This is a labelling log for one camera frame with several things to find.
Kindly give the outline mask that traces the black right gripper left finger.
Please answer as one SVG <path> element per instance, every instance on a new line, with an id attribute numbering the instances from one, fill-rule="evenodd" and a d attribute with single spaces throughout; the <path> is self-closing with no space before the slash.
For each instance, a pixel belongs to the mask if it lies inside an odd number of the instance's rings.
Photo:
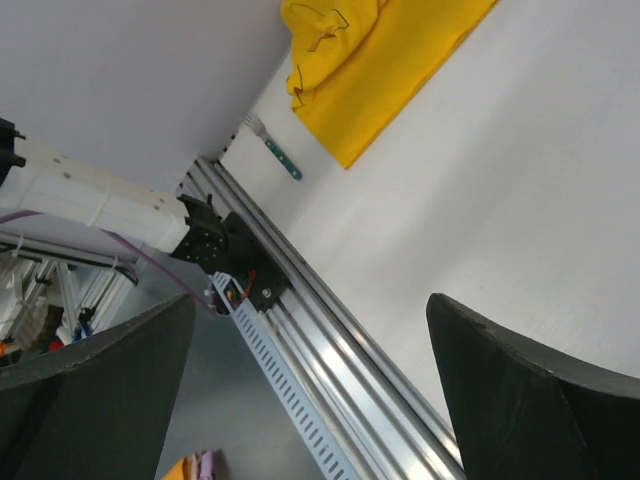
<path id="1" fill-rule="evenodd" d="M 154 478 L 195 316 L 194 300 L 177 295 L 2 368 L 2 478 Z"/>

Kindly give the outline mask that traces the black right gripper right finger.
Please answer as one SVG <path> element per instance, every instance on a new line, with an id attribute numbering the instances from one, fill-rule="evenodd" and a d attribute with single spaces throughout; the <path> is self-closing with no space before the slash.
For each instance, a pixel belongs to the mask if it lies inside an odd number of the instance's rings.
<path id="1" fill-rule="evenodd" d="M 426 318 L 467 478 L 638 478 L 638 379 L 442 293 L 429 297 Z"/>

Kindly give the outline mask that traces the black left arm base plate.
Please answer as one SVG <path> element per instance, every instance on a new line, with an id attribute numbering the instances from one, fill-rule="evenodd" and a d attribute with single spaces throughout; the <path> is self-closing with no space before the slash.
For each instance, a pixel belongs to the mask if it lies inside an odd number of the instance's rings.
<path id="1" fill-rule="evenodd" d="M 237 213 L 229 213 L 222 225 L 226 264 L 221 272 L 238 283 L 229 282 L 222 296 L 233 310 L 249 300 L 257 311 L 265 313 L 290 286 L 289 279 Z"/>

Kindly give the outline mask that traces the yellow cartoon print cloth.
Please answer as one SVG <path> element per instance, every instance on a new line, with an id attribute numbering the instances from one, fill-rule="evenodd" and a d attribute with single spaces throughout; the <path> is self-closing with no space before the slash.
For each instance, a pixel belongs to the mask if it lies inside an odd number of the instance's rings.
<path id="1" fill-rule="evenodd" d="M 284 1 L 290 108 L 344 169 L 440 69 L 492 1 Z"/>

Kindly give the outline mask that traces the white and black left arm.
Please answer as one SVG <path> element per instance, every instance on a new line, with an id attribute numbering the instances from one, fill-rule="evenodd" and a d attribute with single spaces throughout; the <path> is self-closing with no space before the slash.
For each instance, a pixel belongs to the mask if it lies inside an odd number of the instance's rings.
<path id="1" fill-rule="evenodd" d="M 94 227 L 144 243 L 213 274 L 239 266 L 243 240 L 213 207 L 154 191 L 29 141 L 1 121 L 1 207 Z"/>

